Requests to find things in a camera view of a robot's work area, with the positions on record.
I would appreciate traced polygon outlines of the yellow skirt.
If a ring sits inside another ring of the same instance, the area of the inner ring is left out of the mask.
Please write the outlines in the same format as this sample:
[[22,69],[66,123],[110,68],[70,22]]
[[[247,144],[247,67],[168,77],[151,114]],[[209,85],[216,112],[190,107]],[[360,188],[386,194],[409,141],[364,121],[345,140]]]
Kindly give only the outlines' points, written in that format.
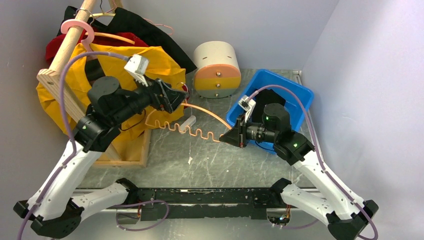
[[[146,57],[149,60],[146,76],[151,79],[161,79],[163,82],[170,84],[173,89],[181,90],[186,80],[186,70],[180,68],[160,46],[109,46],[92,43],[90,47],[93,51],[112,52],[124,56],[139,54]],[[133,77],[124,69],[124,61],[104,55],[99,56],[98,60],[106,76],[117,78],[123,89],[136,89],[137,86]],[[92,86],[89,84],[85,75],[85,63],[85,58],[74,63],[69,69],[65,80],[83,106],[87,107],[90,103],[87,93]],[[63,133],[66,133],[59,103],[41,83],[37,85],[36,91],[43,110]],[[184,115],[184,108],[180,106],[173,113],[167,113],[165,111],[155,111],[153,107],[149,106],[145,109],[145,113],[150,116],[147,124],[145,124],[146,119],[144,114],[137,114],[131,117],[122,123],[123,131],[115,138],[115,141],[127,142],[138,138],[145,129],[154,128],[155,120],[158,120],[160,123],[176,121]]]

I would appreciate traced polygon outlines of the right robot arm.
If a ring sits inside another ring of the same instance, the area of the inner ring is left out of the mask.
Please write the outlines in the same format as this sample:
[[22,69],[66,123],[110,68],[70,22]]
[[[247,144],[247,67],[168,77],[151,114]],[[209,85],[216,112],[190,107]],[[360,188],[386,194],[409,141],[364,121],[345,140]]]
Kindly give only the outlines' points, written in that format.
[[248,141],[271,143],[277,156],[307,177],[323,196],[320,198],[281,178],[269,188],[269,199],[275,207],[286,204],[308,213],[325,224],[337,240],[355,240],[372,224],[378,205],[373,200],[364,200],[333,175],[314,145],[292,129],[290,115],[283,105],[267,104],[261,123],[239,115],[233,128],[219,141],[238,148],[245,147]]

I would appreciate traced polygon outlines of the pink plastic hanger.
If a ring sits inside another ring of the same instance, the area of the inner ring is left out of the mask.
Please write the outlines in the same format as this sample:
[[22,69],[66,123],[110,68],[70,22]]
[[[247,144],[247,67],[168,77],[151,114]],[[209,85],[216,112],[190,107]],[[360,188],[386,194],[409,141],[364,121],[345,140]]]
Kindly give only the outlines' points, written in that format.
[[87,37],[81,40],[81,44],[84,46],[87,52],[92,52],[93,50],[91,49],[90,44],[94,41],[95,38],[94,29],[83,20],[68,19],[61,24],[60,31],[62,34],[67,34],[69,29],[72,27],[80,27],[85,30]]

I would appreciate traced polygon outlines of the small black skirt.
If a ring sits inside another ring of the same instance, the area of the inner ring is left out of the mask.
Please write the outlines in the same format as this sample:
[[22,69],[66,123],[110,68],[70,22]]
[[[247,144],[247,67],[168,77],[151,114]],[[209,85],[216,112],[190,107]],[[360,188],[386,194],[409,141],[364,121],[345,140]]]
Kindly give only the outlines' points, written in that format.
[[255,110],[262,110],[266,105],[273,103],[281,104],[282,106],[286,104],[286,100],[272,89],[260,91],[254,97],[254,100],[256,102]]

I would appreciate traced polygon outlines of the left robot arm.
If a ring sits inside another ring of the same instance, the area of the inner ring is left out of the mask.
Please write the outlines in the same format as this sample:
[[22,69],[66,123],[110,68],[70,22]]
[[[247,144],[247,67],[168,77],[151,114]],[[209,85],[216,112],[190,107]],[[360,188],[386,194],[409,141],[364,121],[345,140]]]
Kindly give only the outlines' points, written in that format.
[[135,90],[123,89],[112,76],[97,79],[88,91],[90,104],[59,162],[42,187],[28,200],[18,201],[14,211],[31,221],[39,236],[61,239],[71,234],[86,218],[109,207],[132,208],[140,199],[139,189],[121,178],[112,185],[79,197],[73,196],[93,163],[121,133],[122,123],[142,114],[147,107],[173,113],[189,97],[160,79],[147,79]]

